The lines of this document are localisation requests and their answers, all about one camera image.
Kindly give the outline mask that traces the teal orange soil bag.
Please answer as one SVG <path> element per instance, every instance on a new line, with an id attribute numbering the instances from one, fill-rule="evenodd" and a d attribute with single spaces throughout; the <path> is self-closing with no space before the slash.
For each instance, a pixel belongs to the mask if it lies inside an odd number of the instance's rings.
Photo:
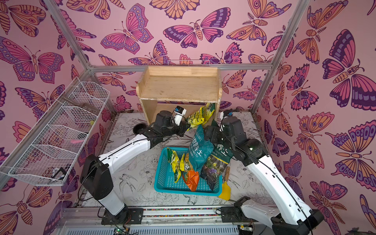
<path id="1" fill-rule="evenodd" d="M 213 150 L 214 145 L 205 140 L 204 128 L 199 125 L 188 151 L 183 154 L 179 163 L 183 181 L 191 192 L 197 190 L 202 168 Z"/>

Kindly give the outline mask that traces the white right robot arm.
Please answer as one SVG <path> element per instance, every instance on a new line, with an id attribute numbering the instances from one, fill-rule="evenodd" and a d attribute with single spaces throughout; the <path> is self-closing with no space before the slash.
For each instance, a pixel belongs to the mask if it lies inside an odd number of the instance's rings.
<path id="1" fill-rule="evenodd" d="M 264 145 L 246 136 L 241 120 L 226 116 L 219 125 L 204 129 L 205 139 L 221 144 L 243 163 L 265 187 L 275 207 L 259 204 L 247 197 L 234 203 L 246 218 L 254 219 L 273 230 L 276 235 L 312 235 L 324 220 L 323 214 L 311 209 L 298 196 L 277 170 Z"/>

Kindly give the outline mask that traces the dark green soil bag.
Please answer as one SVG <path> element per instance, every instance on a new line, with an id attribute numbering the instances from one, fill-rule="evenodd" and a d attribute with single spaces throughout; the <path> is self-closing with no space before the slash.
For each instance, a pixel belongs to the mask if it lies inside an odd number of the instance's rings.
<path id="1" fill-rule="evenodd" d="M 207 156 L 201 169 L 200 177 L 214 190 L 218 177 L 223 175 L 227 165 L 233 157 L 232 152 L 223 144 L 213 144 L 210 140 L 203 141 L 203 153 Z"/>

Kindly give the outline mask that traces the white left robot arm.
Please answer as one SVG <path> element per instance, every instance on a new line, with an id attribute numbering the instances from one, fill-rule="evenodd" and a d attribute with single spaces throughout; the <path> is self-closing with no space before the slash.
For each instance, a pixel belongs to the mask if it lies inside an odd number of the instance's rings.
<path id="1" fill-rule="evenodd" d="M 173 112 L 162 110 L 152 124 L 136 125 L 133 129 L 135 137 L 130 141 L 110 152 L 99 156 L 91 154 L 86 158 L 80 183 L 105 208 L 106 216 L 113 224 L 129 222 L 131 213 L 115 192 L 112 175 L 136 156 L 159 143 L 174 136 L 184 136 L 190 127 L 184 117 L 186 112 L 181 106 L 177 106 Z"/>

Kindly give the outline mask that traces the yellow fertilizer bag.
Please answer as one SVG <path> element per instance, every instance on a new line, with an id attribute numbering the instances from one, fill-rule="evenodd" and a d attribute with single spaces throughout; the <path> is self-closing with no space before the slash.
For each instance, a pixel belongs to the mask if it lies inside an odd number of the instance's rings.
<path id="1" fill-rule="evenodd" d="M 182 177 L 181 162 L 177 152 L 171 148 L 167 148 L 167 160 L 171 165 L 171 169 L 174 173 L 174 182 L 177 183 Z"/>
<path id="2" fill-rule="evenodd" d="M 198 111 L 191 114 L 187 121 L 190 129 L 196 128 L 199 125 L 206 124 L 215 112 L 214 103 L 206 103 L 206 105 L 199 108 Z"/>

